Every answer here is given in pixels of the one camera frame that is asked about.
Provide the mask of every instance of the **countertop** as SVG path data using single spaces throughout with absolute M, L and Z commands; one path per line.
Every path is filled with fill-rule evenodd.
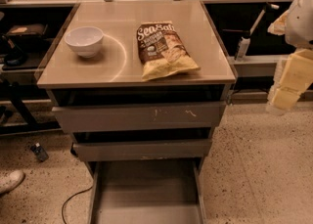
M 200 71 L 143 82 L 136 30 L 142 22 L 172 21 Z M 67 31 L 84 25 L 105 34 L 101 52 L 84 60 L 61 39 L 37 85 L 40 88 L 97 88 L 162 84 L 234 83 L 227 59 L 200 1 L 89 2 L 80 4 Z

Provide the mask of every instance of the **top drawer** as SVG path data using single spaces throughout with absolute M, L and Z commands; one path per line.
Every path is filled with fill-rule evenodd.
M 118 130 L 214 127 L 224 102 L 54 107 L 67 133 Z

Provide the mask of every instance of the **brown snack bag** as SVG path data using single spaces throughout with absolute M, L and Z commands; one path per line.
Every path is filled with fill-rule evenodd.
M 199 70 L 187 53 L 172 22 L 145 22 L 137 30 L 139 58 L 144 65 L 143 80 Z

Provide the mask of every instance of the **white shoe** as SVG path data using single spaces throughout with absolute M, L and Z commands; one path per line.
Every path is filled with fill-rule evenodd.
M 0 194 L 4 194 L 14 190 L 22 182 L 25 174 L 21 170 L 16 170 L 9 176 L 0 178 Z

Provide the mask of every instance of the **drawer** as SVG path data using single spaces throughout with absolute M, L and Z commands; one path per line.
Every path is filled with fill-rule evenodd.
M 66 133 L 214 127 L 224 110 L 224 102 L 53 108 Z
M 98 162 L 89 224 L 204 224 L 192 159 Z
M 206 157 L 210 133 L 210 129 L 76 133 L 73 148 L 82 161 Z

